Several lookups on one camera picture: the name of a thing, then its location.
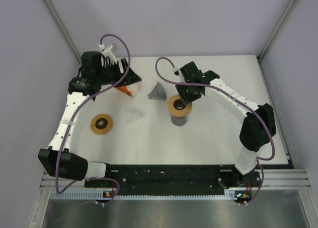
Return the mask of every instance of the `gray floor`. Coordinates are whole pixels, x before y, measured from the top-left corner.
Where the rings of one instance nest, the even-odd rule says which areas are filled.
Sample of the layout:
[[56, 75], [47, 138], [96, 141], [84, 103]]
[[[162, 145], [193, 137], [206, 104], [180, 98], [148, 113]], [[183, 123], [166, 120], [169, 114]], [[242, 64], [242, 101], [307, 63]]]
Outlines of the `gray floor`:
[[[82, 201], [50, 202], [53, 217]], [[115, 201], [86, 204], [43, 228], [307, 228], [297, 191], [262, 191], [247, 207], [225, 201]]]

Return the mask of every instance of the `orange label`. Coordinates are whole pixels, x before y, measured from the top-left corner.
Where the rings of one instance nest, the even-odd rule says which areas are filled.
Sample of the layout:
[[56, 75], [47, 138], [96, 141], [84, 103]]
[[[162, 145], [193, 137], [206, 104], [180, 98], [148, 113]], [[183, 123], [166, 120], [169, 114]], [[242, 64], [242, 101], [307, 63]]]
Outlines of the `orange label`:
[[121, 92], [133, 97], [133, 94], [131, 93], [131, 91], [127, 88], [126, 85], [121, 86], [121, 87], [116, 87], [117, 90], [120, 90]]

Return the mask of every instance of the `purple wall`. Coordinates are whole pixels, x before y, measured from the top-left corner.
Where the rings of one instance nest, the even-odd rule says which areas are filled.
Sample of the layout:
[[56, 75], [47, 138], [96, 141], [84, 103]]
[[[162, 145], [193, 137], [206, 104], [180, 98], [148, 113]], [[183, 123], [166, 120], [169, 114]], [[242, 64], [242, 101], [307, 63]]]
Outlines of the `purple wall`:
[[78, 64], [41, 0], [0, 0], [0, 226], [26, 227]]
[[265, 58], [292, 156], [318, 199], [318, 0], [300, 0]]
[[288, 1], [52, 0], [80, 52], [115, 33], [133, 56], [257, 55]]

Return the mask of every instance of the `metal frame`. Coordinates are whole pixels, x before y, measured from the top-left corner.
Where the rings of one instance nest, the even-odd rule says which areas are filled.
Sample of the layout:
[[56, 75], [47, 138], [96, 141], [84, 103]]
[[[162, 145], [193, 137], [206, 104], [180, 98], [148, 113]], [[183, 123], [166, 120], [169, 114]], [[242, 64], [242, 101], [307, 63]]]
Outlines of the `metal frame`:
[[[74, 57], [80, 62], [80, 54], [76, 46], [74, 45], [69, 33], [67, 32], [63, 22], [61, 21], [59, 15], [57, 14], [51, 0], [42, 0], [43, 4], [47, 7], [50, 15], [52, 16], [55, 24], [57, 25], [61, 35], [65, 39], [65, 42], [71, 49]], [[271, 104], [275, 108], [275, 101], [272, 96], [272, 92], [270, 89], [270, 86], [268, 84], [268, 78], [266, 76], [266, 71], [263, 67], [262, 60], [266, 57], [267, 52], [269, 51], [272, 44], [275, 42], [277, 36], [279, 35], [281, 29], [285, 25], [286, 20], [292, 13], [293, 9], [295, 8], [295, 5], [297, 4], [299, 0], [290, 0], [288, 5], [286, 6], [282, 16], [280, 17], [276, 27], [271, 33], [271, 36], [267, 40], [264, 48], [262, 49], [260, 55], [257, 57], [259, 62], [260, 71], [262, 73], [264, 84], [267, 90], [267, 93], [269, 95]], [[284, 145], [284, 149], [287, 153], [287, 157], [290, 154], [288, 151], [288, 143], [286, 141], [286, 138], [283, 133], [283, 127], [280, 120], [280, 115], [277, 110], [275, 111], [275, 117], [277, 121], [278, 130], [282, 136], [282, 141]], [[36, 200], [34, 212], [30, 218], [30, 225], [31, 228], [41, 228], [44, 221], [45, 212], [47, 210], [49, 199], [78, 199], [83, 197], [88, 197], [89, 199], [99, 198], [102, 196], [102, 193], [104, 191], [109, 191], [111, 188], [85, 188], [84, 183], [85, 181], [79, 181], [75, 184], [73, 184], [70, 187], [70, 191], [66, 193], [63, 196], [58, 196], [54, 193], [53, 189], [55, 187], [53, 177], [50, 177], [47, 173], [44, 173], [42, 183], [39, 189], [38, 197]], [[60, 185], [61, 187], [64, 187], [66, 184], [68, 184], [70, 181], [67, 179], [60, 179]], [[211, 196], [180, 196], [180, 197], [154, 197], [154, 196], [118, 196], [118, 200], [124, 199], [124, 200], [153, 200], [153, 199], [191, 199], [191, 200], [215, 200], [215, 199], [228, 199], [229, 197], [232, 198], [232, 195], [234, 190], [240, 190], [239, 188], [231, 188], [228, 190], [225, 190], [225, 196], [220, 195], [219, 197], [215, 197], [213, 195]], [[300, 194], [300, 199], [302, 201], [305, 214], [307, 216], [307, 220], [310, 224], [311, 228], [318, 228], [318, 210], [316, 207], [316, 201], [315, 197], [313, 195], [313, 192], [311, 190], [311, 185], [308, 180], [308, 176], [306, 174], [306, 171], [304, 169], [265, 169], [264, 170], [264, 183], [262, 190], [298, 190]]]

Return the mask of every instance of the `spool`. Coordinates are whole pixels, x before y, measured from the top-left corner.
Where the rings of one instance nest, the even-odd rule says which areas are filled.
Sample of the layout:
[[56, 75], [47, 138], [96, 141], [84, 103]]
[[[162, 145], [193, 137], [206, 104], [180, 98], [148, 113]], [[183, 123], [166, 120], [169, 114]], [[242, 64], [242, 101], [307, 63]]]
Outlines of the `spool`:
[[187, 115], [191, 112], [192, 103], [183, 105], [180, 96], [173, 95], [167, 103], [168, 111], [171, 114], [171, 122], [176, 126], [183, 126], [187, 123]]
[[106, 114], [96, 115], [90, 123], [91, 130], [97, 135], [105, 135], [113, 128], [113, 119]]

